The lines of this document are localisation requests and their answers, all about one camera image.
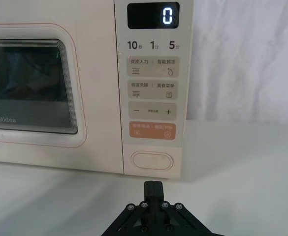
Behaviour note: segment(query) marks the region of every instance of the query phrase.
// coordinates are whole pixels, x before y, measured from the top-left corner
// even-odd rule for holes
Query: digital display
[[[130,29],[175,29],[179,26],[178,2],[130,3],[128,27]]]

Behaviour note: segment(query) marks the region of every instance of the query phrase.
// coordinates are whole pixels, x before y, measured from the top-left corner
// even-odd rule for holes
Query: midea logo
[[[16,119],[0,116],[0,123],[17,123],[17,121],[16,121]]]

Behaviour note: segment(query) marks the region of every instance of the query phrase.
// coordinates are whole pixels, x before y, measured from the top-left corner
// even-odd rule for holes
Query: wave icon
[[[132,68],[133,75],[139,75],[139,73],[140,73],[139,68]]]

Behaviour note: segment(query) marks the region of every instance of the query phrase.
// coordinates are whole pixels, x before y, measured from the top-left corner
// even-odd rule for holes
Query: button
[[[179,76],[179,57],[133,57],[127,58],[128,76],[172,77]]]
[[[177,104],[165,102],[129,102],[131,119],[176,120]]]
[[[163,152],[138,151],[131,156],[132,163],[141,169],[167,171],[173,166],[172,157]]]
[[[132,138],[174,140],[176,125],[172,123],[130,122],[129,135]]]
[[[165,80],[129,80],[128,97],[132,99],[175,100],[178,97],[178,82]]]

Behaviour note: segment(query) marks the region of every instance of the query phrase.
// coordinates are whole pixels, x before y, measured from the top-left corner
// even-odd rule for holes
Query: orange start button
[[[129,123],[129,135],[133,138],[174,140],[175,134],[176,125],[172,123]]]

